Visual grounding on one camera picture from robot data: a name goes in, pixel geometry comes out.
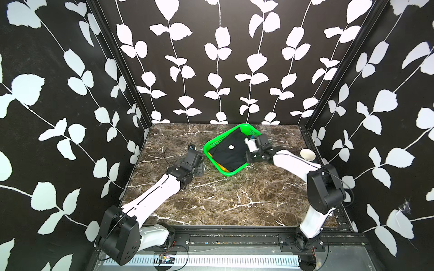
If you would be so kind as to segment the green plastic basket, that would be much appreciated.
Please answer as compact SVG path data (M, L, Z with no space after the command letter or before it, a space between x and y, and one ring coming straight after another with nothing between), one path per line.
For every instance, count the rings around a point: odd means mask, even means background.
M261 134L250 124L239 124L205 143L203 152L221 174L233 176L249 165L245 140Z

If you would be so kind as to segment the black t-shirt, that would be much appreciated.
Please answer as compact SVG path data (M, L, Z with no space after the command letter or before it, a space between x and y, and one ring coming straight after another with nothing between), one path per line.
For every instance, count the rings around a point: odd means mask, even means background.
M246 151L248 151L248 147L244 142L246 137L241 129L237 128L222 142L211 148L209 153L213 155L214 161L228 169L229 172L233 172L247 163Z

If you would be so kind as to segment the yellow t-shirt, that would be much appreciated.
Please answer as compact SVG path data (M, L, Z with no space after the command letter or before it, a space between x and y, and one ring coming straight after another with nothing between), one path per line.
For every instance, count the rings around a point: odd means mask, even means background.
M217 163L217 161L216 161L216 164L217 164L218 167L219 167L221 170L223 170L224 172L229 172L228 169L226 169L225 167L223 167L221 164Z

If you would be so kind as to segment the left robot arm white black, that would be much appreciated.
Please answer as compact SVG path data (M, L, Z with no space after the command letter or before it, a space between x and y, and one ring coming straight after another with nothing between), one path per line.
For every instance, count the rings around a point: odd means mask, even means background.
M191 145L183 160L169 167L150 189L121 207L109 207L95 240L99 251L123 266L141 250L151 247L170 250L176 244L175 230L166 224L144 227L144 223L194 177L203 175L203 160L204 154Z

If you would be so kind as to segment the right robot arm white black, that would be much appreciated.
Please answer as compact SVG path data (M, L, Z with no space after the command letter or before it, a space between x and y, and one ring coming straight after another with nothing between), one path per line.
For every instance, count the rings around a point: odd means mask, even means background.
M305 159L284 147L273 146L266 134L250 135L244 142L248 148L248 163L266 161L305 181L309 208L296 229L293 243L301 251L312 249L328 217L346 199L343 181L336 168L330 164L322 166L311 158Z

